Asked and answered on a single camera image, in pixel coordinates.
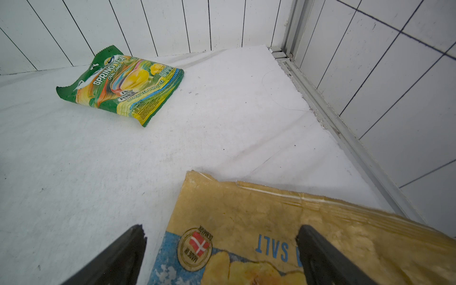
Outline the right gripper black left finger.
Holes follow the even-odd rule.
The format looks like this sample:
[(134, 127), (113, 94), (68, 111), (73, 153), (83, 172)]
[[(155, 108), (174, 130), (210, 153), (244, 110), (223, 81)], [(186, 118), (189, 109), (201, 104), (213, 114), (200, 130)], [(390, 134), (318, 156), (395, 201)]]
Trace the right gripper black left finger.
[(65, 285), (135, 285), (147, 246), (142, 225), (124, 232)]

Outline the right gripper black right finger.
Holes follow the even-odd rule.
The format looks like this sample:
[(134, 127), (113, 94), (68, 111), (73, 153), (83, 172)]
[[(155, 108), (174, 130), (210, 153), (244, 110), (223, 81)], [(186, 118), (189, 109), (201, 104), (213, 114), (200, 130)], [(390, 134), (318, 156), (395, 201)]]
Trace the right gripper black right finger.
[(309, 285), (374, 285), (358, 266), (310, 225), (296, 236), (300, 262)]

